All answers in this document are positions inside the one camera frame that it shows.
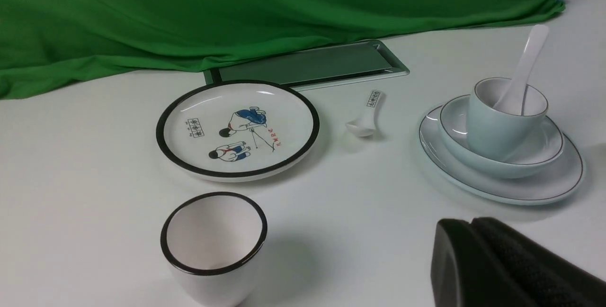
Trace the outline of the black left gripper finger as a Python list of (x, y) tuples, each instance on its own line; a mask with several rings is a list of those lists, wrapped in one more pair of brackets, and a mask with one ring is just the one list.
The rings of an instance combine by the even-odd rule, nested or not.
[(437, 307), (603, 307), (603, 280), (493, 217), (437, 222)]

